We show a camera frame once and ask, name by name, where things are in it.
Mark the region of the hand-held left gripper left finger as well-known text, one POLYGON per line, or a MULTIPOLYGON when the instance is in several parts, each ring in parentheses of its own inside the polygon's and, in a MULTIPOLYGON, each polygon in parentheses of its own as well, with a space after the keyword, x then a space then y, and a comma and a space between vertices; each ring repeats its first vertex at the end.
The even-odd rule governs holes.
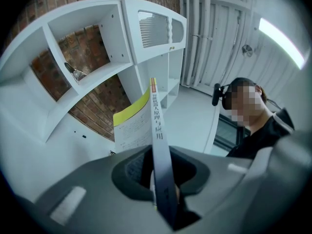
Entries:
POLYGON ((65 227, 77 234, 171 234, 154 208, 153 193, 141 184, 152 165, 150 147, 87 162, 56 182, 35 205, 50 215, 74 187, 86 193, 65 227))

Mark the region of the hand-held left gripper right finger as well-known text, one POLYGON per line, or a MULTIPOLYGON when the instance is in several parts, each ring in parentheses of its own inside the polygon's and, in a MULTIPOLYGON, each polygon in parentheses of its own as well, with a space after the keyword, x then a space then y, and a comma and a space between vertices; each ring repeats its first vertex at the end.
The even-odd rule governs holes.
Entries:
POLYGON ((173 146, 183 199, 177 234, 246 234, 253 160, 201 154, 173 146))

